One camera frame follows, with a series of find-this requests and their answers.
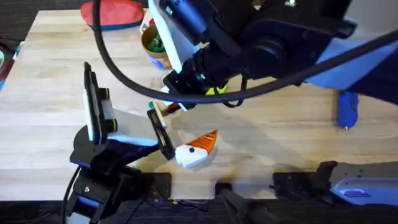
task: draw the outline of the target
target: wooden tabletop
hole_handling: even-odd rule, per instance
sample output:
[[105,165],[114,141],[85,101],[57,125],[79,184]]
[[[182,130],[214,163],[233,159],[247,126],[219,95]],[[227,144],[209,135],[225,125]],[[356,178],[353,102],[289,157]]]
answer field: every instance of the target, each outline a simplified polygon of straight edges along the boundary
[[[169,73],[156,68],[140,44],[138,28],[104,34],[117,66],[130,78],[160,88]],[[40,11],[0,92],[0,200],[61,200],[76,165],[73,138],[85,125],[83,62],[116,109],[146,116],[149,98],[128,89],[105,67],[92,30],[79,11]],[[258,85],[249,82],[250,86]],[[239,88],[240,79],[229,84]],[[172,120],[184,141],[219,130],[214,160],[184,170],[154,153],[132,166],[171,172],[173,198],[212,198],[218,180],[245,197],[273,198],[276,170],[314,170],[319,162],[398,161],[398,107],[362,96],[359,121],[336,128],[336,95],[311,85],[290,86],[245,100],[235,109],[198,105]]]

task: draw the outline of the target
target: black mount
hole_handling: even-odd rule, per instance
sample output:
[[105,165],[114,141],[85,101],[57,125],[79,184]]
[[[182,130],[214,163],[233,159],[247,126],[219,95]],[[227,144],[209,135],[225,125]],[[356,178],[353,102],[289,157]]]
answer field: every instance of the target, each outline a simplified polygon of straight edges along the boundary
[[85,63],[85,88],[93,125],[93,141],[88,127],[82,127],[73,141],[70,161],[81,167],[68,199],[66,215],[73,212],[90,218],[90,223],[114,215],[127,200],[169,198],[170,173],[143,173],[127,165],[161,149],[167,159],[174,157],[174,147],[160,123],[155,110],[147,112],[156,133],[158,144],[138,146],[107,139],[117,131],[116,120],[106,120],[102,100],[109,99],[109,90],[98,88],[96,75]]

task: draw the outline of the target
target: dark carpet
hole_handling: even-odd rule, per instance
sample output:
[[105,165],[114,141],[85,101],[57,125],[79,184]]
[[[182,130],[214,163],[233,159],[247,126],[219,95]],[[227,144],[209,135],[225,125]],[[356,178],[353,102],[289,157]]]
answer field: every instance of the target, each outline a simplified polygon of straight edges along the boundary
[[[0,36],[25,39],[39,10],[79,9],[87,0],[0,0]],[[14,48],[17,42],[0,39]],[[388,206],[329,207],[314,201],[264,200],[280,217],[291,217],[302,223],[398,223],[398,210]],[[60,202],[0,202],[0,223],[59,223]],[[124,203],[118,213],[103,223],[125,223],[137,202]],[[206,213],[186,208],[172,208],[158,202],[156,209],[144,203],[129,223],[230,223],[223,203],[214,200]]]
[[[385,205],[331,207],[311,200],[262,200],[262,202],[278,217],[291,218],[296,220],[297,223],[396,224],[398,220],[397,207]],[[125,223],[137,203],[127,202],[122,204],[115,216],[105,219],[101,224]],[[60,204],[61,202],[0,202],[0,223],[59,223]],[[153,208],[153,205],[143,203],[129,223],[230,223],[226,209],[220,200],[210,202],[208,212],[176,208],[178,205],[172,205],[173,208],[171,208],[168,202],[158,202],[155,206],[158,209]]]

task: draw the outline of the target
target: red pouch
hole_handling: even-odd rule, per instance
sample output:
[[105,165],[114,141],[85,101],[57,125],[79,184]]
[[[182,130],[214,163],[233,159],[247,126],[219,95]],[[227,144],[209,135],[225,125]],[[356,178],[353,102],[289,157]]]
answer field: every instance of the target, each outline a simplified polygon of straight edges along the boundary
[[[92,26],[93,2],[84,3],[80,14]],[[139,26],[144,18],[144,10],[139,3],[132,0],[102,0],[100,17],[102,30],[123,29]]]

